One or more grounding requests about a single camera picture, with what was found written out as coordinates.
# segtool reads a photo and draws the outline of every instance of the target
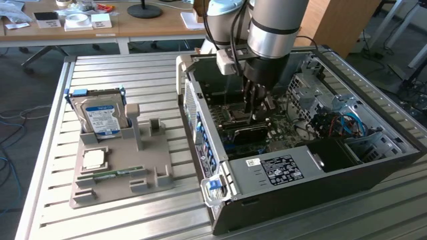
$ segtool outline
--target floor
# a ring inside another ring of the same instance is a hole
[[[365,29],[365,32],[368,34],[373,33],[383,18],[384,15],[372,18]],[[381,40],[384,40],[388,36],[388,31],[391,31],[391,28],[388,28],[387,32],[379,39],[377,47],[371,49],[372,53],[381,52]],[[200,47],[201,42],[201,40],[189,40],[188,43],[190,49],[193,47]],[[405,66],[425,43],[427,35],[415,31],[413,29],[407,29],[392,48],[393,55],[384,54],[380,62],[384,64],[395,64],[407,74],[411,74],[413,70],[408,69]],[[149,42],[137,42],[134,46],[137,47],[137,49],[133,49],[130,51],[132,53],[186,50],[182,41],[158,42],[157,49],[150,48]],[[100,51],[92,49],[90,45],[65,46],[62,48],[70,55],[74,56],[118,54],[118,47],[113,43],[100,44]],[[29,47],[28,49],[30,53],[34,53],[40,49],[40,47]],[[9,116],[17,114],[20,110],[25,110],[34,106],[48,105],[52,103],[57,79],[61,72],[62,56],[54,51],[49,52],[40,60],[37,60],[30,65],[34,70],[34,74],[26,75],[25,73],[22,73],[20,64],[28,58],[29,54],[22,54],[21,52],[18,52],[18,49],[13,47],[9,48],[6,54],[1,56],[1,53],[4,53],[5,51],[5,48],[0,48],[0,73],[2,74],[2,76],[0,77],[0,114]],[[347,61],[361,74],[365,74],[380,67],[380,64],[375,63],[371,60],[367,60],[361,57],[360,54],[351,54],[347,57]],[[368,79],[377,86],[387,90],[392,90],[393,88],[396,88],[400,82],[399,78],[391,73],[389,70],[387,70],[387,68],[384,70],[377,70],[372,74],[369,74]],[[423,81],[425,79],[427,70],[424,69],[419,76],[419,80]],[[389,94],[389,97],[399,101],[395,95]],[[45,115],[48,112],[49,109],[44,108],[34,111],[30,115],[28,115],[28,117]],[[425,122],[423,114],[413,110],[411,112],[415,113],[413,116],[416,117],[416,119],[419,119],[420,122]],[[12,208],[8,213],[0,215],[0,238],[2,240],[13,239],[16,234],[16,228],[30,183],[46,120],[46,118],[26,120],[26,132],[24,137],[10,147],[1,149],[5,157],[12,160],[14,164],[16,173],[21,184],[21,198],[18,200],[16,200],[17,188],[12,176],[9,177],[5,184],[0,187],[0,211],[2,211],[8,207]],[[22,121],[22,119],[16,118],[13,120],[9,120],[8,122],[22,124]],[[16,126],[6,126],[0,124],[0,140],[2,140],[16,129]],[[12,141],[13,139],[8,140],[1,144],[1,147],[4,148]],[[0,183],[5,179],[6,174],[6,169],[0,171]]]

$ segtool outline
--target metal slotted worktable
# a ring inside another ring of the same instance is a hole
[[[85,56],[64,63],[16,239],[347,240],[416,239],[427,235],[427,158],[423,157],[369,191],[220,237],[212,236],[176,101],[180,54],[188,52]],[[345,72],[347,66],[336,66]],[[118,85],[126,89],[126,102],[138,103],[138,121],[158,117],[165,124],[176,187],[72,209],[68,200],[80,123],[64,101],[64,88],[93,90]],[[372,86],[361,88],[369,96],[376,94]],[[385,104],[384,109],[396,114],[392,104]],[[415,135],[419,133],[411,123],[407,129]],[[417,138],[425,142],[425,136],[417,134]]]

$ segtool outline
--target chair wheel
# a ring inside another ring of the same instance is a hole
[[[32,75],[34,73],[34,70],[32,68],[25,67],[22,70],[24,70],[24,73],[28,75]]]
[[[100,47],[100,45],[97,45],[97,44],[92,44],[92,48],[93,48],[96,51],[101,50],[101,47]]]
[[[29,53],[29,50],[28,50],[28,48],[26,47],[18,47],[18,51],[22,53],[22,54],[26,54],[26,53]]]

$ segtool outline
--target white cable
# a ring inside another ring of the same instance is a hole
[[[33,110],[44,109],[44,108],[50,108],[50,107],[52,107],[50,104],[49,104],[49,105],[40,105],[40,106],[36,106],[36,107],[33,107],[33,108],[25,109],[24,111],[21,111],[21,112],[20,112],[17,115],[14,115],[14,116],[2,116],[2,115],[0,114],[0,118],[1,118],[1,119],[21,118],[21,119],[28,119],[28,120],[41,119],[41,118],[48,117],[49,114],[42,115],[42,116],[34,116],[34,117],[24,117],[22,115],[26,114],[26,113],[29,113],[29,112],[32,112]]]
[[[102,1],[94,1],[94,2],[101,4],[101,3],[116,3],[116,2],[140,3],[141,1],[138,1],[138,0],[102,0]],[[157,4],[157,5],[166,6],[169,8],[178,9],[178,10],[193,10],[192,8],[181,8],[181,7],[172,6],[172,5],[168,5],[168,4],[164,4],[160,2],[154,2],[154,1],[145,1],[145,3],[146,4]]]

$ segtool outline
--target lamp base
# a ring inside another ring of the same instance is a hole
[[[126,8],[126,13],[138,19],[152,19],[158,17],[162,14],[162,11],[153,5],[145,4],[145,8],[142,9],[141,5],[136,4]]]

